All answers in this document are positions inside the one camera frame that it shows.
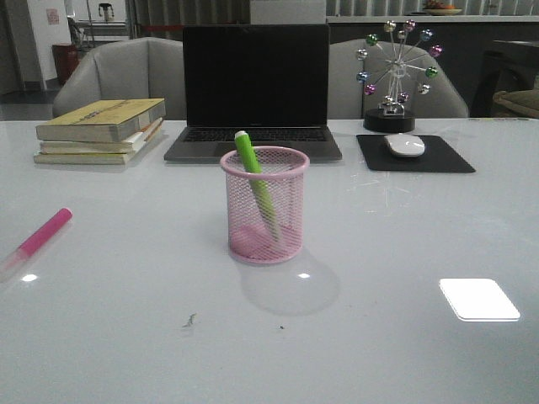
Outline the green highlighter pen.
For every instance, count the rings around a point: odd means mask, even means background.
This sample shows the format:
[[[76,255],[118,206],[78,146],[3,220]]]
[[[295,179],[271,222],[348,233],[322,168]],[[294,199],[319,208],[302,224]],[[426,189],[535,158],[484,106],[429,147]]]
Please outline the green highlighter pen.
[[[249,134],[244,130],[236,132],[234,135],[234,142],[237,148],[237,153],[241,157],[245,172],[261,174],[262,169],[254,151]],[[270,235],[273,238],[273,241],[275,243],[280,242],[280,227],[275,217],[275,209],[267,188],[267,183],[264,180],[259,179],[250,180],[249,183],[251,189],[253,190],[259,212],[266,227],[268,228]]]

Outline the pink highlighter pen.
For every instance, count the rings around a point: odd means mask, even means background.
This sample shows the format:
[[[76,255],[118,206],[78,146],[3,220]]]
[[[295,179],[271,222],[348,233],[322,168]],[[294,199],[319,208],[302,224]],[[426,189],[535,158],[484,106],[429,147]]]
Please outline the pink highlighter pen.
[[[1,282],[5,283],[12,278],[71,218],[72,211],[67,207],[62,207],[32,235],[17,246],[1,262]]]

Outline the pink mesh pen holder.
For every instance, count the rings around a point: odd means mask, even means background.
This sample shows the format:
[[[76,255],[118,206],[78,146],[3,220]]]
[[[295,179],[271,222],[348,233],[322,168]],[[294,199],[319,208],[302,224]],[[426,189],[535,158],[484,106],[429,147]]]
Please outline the pink mesh pen holder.
[[[228,246],[254,264],[282,263],[302,249],[303,178],[309,158],[282,146],[256,146],[260,171],[246,170],[237,151],[221,160],[226,177]]]

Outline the grey open laptop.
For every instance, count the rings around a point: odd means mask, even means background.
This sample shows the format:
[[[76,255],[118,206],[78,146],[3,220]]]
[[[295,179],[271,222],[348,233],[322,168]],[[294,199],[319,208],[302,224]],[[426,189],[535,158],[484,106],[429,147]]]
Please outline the grey open laptop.
[[[329,34],[327,24],[186,27],[186,126],[165,161],[217,163],[240,130],[255,146],[340,160],[328,128]]]

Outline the white computer mouse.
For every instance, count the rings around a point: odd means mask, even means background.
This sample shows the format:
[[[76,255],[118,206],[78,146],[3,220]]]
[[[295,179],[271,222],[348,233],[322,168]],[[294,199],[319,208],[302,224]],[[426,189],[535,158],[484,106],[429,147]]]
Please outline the white computer mouse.
[[[420,157],[426,151],[426,145],[419,136],[397,133],[383,136],[383,140],[395,157]]]

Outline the middle cream book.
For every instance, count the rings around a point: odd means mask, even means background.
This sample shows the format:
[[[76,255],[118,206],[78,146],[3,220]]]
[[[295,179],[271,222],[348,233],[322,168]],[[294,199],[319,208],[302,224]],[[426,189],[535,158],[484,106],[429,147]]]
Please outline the middle cream book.
[[[45,154],[136,153],[161,131],[162,124],[163,118],[159,118],[120,142],[41,141],[40,152]]]

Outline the cream book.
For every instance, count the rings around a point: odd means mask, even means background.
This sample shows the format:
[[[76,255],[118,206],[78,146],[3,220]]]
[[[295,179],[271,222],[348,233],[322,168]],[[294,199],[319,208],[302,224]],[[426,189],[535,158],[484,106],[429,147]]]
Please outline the cream book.
[[[154,138],[161,135],[161,126],[158,126],[147,135],[144,133],[136,134],[134,149],[129,152],[112,153],[46,153],[38,151],[34,155],[35,163],[43,164],[77,164],[77,165],[125,165],[127,164],[144,146],[150,143]]]
[[[163,118],[159,118],[120,142],[41,141],[40,152],[45,154],[136,153],[161,131],[162,124]]]

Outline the black mouse pad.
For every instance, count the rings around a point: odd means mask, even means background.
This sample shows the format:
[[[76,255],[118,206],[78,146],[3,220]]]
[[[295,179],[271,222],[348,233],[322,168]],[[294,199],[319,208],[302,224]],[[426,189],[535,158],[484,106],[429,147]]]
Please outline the black mouse pad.
[[[373,171],[474,173],[475,168],[439,136],[419,136],[425,151],[418,157],[392,154],[383,135],[357,135],[367,167]]]

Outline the top yellow book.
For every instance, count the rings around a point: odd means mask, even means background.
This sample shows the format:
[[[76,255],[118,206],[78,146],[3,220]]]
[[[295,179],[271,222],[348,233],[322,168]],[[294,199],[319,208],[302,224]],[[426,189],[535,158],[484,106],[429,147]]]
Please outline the top yellow book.
[[[120,142],[166,114],[162,98],[99,100],[35,127],[42,141]]]

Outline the ferris wheel desk toy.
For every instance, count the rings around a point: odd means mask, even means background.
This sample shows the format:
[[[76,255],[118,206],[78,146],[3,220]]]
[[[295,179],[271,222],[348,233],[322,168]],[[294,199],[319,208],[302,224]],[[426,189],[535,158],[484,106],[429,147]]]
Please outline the ferris wheel desk toy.
[[[378,89],[378,83],[387,80],[387,91],[382,100],[374,109],[369,109],[364,115],[364,126],[369,130],[382,133],[410,132],[414,129],[415,118],[411,111],[407,110],[411,99],[410,92],[403,88],[403,80],[410,79],[411,72],[420,72],[420,79],[416,81],[416,89],[421,95],[427,94],[431,89],[430,81],[434,79],[439,69],[435,66],[426,68],[414,65],[420,57],[412,57],[410,53],[419,48],[418,44],[406,45],[408,36],[417,28],[417,23],[407,19],[401,27],[393,20],[388,20],[383,25],[385,33],[389,34],[391,47],[384,50],[379,41],[379,36],[369,34],[365,39],[365,46],[355,51],[355,58],[362,65],[368,61],[371,51],[378,49],[382,54],[377,57],[382,67],[374,72],[360,69],[355,79],[362,85],[365,96],[372,96]]]

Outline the bottom cream book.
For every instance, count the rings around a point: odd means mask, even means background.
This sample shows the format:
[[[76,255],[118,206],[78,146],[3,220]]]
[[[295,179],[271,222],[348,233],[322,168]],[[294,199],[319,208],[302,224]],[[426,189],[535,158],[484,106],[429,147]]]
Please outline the bottom cream book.
[[[125,165],[127,164],[144,146],[150,143],[154,138],[161,135],[161,126],[158,126],[147,135],[144,133],[136,134],[134,149],[129,152],[112,153],[46,153],[38,151],[34,155],[35,163],[43,164],[77,164],[77,165]]]

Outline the red trash bin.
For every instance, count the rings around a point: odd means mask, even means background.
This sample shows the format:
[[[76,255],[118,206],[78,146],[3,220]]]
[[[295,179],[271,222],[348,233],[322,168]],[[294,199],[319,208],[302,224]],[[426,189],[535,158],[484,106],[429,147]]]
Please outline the red trash bin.
[[[74,44],[61,43],[52,47],[58,82],[63,85],[78,65],[77,47]]]

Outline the fruit bowl on counter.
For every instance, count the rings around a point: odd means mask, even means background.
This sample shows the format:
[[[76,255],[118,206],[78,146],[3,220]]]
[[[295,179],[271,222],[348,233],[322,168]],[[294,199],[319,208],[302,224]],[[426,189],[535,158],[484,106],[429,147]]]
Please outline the fruit bowl on counter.
[[[431,16],[453,16],[462,12],[461,8],[436,0],[424,1],[422,10]]]

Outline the olive cushion at right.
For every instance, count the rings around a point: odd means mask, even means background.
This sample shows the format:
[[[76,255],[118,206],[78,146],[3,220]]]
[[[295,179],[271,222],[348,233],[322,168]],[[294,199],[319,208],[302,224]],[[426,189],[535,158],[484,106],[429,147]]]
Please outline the olive cushion at right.
[[[499,91],[493,95],[494,104],[500,111],[522,117],[538,118],[538,90]]]

